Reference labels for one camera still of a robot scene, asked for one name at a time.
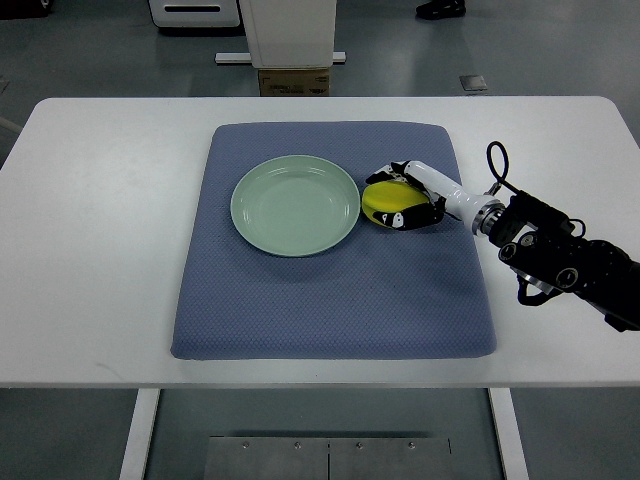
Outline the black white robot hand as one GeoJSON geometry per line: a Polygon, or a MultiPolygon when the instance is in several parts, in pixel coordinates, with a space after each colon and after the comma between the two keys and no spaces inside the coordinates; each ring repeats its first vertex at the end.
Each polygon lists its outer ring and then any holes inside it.
{"type": "Polygon", "coordinates": [[[403,182],[428,196],[432,208],[427,217],[423,216],[426,225],[420,228],[436,225],[450,216],[472,234],[487,235],[505,210],[494,196],[470,194],[453,179],[419,161],[392,162],[368,177],[366,187],[382,181],[403,182]]]}

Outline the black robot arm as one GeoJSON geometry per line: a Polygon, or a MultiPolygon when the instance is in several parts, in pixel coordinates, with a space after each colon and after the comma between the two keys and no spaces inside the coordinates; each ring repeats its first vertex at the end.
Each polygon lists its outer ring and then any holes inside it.
{"type": "Polygon", "coordinates": [[[495,178],[489,193],[505,187],[512,196],[506,206],[485,209],[479,231],[516,273],[518,301],[540,306],[563,293],[574,294],[617,331],[637,331],[639,263],[608,241],[586,239],[582,220],[511,185],[502,143],[491,142],[486,157],[495,178]]]}

